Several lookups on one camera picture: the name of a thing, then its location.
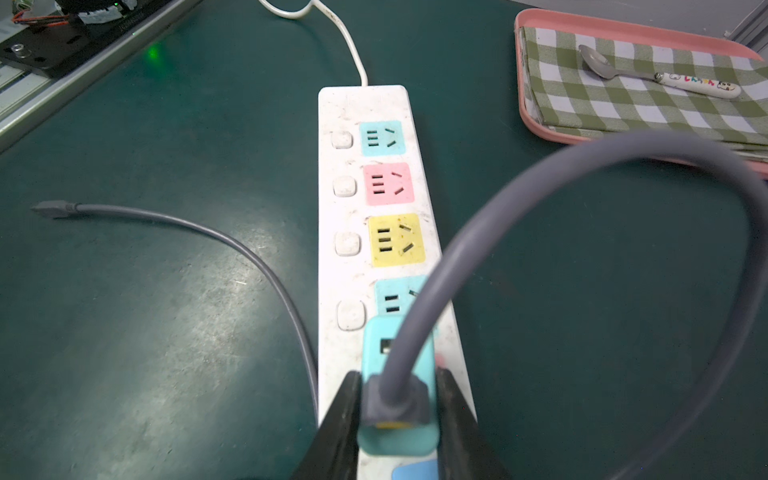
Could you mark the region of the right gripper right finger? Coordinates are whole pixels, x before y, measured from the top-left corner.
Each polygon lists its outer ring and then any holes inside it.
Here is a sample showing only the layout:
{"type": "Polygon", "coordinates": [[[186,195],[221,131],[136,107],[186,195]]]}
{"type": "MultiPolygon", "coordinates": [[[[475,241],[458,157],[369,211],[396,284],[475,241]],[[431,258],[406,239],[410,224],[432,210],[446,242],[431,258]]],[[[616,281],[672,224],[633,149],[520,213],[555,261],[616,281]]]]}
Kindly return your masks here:
{"type": "Polygon", "coordinates": [[[437,449],[438,478],[509,479],[510,473],[482,435],[477,420],[450,370],[437,369],[436,386],[440,426],[437,449]]]}

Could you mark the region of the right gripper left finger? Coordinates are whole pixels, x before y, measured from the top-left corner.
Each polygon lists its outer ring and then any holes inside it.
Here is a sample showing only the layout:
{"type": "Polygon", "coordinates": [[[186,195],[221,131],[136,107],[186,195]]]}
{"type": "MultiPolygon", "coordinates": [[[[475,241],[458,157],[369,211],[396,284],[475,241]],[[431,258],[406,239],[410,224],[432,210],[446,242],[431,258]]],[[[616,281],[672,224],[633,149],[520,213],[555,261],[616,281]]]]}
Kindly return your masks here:
{"type": "Polygon", "coordinates": [[[362,375],[349,371],[291,480],[357,478],[362,375]]]}

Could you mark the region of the teal USB charger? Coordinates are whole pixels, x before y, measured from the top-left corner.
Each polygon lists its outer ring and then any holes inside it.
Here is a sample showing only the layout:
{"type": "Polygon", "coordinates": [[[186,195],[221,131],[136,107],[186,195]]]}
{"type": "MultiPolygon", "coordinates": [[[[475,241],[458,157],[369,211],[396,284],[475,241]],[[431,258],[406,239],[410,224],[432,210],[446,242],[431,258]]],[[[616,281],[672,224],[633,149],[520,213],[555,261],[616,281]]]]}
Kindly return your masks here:
{"type": "Polygon", "coordinates": [[[420,345],[409,374],[398,383],[382,380],[389,357],[400,357],[393,345],[404,319],[403,314],[378,315],[364,330],[357,441],[370,456],[423,457],[440,439],[433,337],[420,345]]]}

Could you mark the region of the white colourful power strip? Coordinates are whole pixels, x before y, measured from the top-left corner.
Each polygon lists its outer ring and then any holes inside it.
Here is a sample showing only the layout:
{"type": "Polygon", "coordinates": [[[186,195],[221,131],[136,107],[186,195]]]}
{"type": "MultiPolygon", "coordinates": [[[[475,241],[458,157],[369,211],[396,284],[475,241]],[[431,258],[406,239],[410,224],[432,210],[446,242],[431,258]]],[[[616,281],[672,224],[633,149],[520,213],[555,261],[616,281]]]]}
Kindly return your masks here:
{"type": "Polygon", "coordinates": [[[318,412],[325,415],[349,371],[381,372],[442,251],[405,87],[326,87],[318,111],[318,412]]]}

